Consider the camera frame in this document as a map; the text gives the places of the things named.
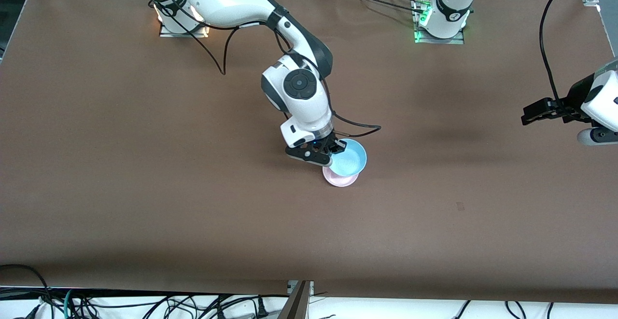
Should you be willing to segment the blue bowl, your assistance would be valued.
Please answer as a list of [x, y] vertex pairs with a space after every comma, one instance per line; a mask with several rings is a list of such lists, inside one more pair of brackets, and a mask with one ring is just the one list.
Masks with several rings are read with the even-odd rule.
[[329, 169], [343, 177], [359, 174], [364, 170], [368, 158], [364, 146], [354, 139], [340, 139], [340, 142], [345, 143], [346, 147], [344, 151], [332, 154]]

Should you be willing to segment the pink bowl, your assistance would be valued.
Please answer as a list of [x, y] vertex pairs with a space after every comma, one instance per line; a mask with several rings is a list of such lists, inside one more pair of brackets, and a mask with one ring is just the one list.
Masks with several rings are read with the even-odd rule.
[[335, 187], [348, 187], [353, 185], [362, 172], [358, 167], [336, 166], [322, 167], [322, 174], [326, 182]]

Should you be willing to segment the brown table cover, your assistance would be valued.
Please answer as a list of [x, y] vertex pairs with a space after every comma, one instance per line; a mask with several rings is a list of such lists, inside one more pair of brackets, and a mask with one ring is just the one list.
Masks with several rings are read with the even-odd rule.
[[329, 185], [289, 158], [245, 28], [227, 74], [147, 0], [27, 0], [0, 64], [0, 264], [51, 286], [618, 303], [618, 145], [521, 125], [550, 94], [547, 0], [475, 0], [463, 45], [364, 0], [276, 0], [332, 51], [333, 108], [382, 129]]

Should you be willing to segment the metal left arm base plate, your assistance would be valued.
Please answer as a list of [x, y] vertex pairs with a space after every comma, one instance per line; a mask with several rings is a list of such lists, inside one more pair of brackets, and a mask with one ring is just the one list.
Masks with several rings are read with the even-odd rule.
[[462, 17], [454, 13], [457, 20], [450, 21], [440, 10], [434, 8], [432, 0], [413, 0], [411, 5], [412, 9], [420, 10], [412, 16], [415, 43], [456, 45], [465, 43], [464, 28], [466, 18], [470, 15], [469, 11]]

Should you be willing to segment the aluminium post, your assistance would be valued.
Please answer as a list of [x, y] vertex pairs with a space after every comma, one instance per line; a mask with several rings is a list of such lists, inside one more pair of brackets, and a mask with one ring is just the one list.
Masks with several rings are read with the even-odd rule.
[[313, 281], [289, 281], [291, 294], [277, 319], [308, 319], [309, 299], [315, 294]]

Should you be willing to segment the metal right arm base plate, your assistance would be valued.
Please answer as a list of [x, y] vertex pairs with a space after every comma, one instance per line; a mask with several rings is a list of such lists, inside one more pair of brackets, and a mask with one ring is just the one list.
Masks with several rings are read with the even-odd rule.
[[[188, 33], [185, 29], [182, 29], [176, 24], [172, 18], [162, 18], [161, 15], [158, 15], [157, 19], [160, 23], [159, 36], [162, 38], [207, 38], [209, 36], [210, 29], [203, 25], [196, 25], [192, 31]], [[166, 24], [171, 24], [172, 29], [178, 29], [180, 32], [171, 31], [166, 27]]]

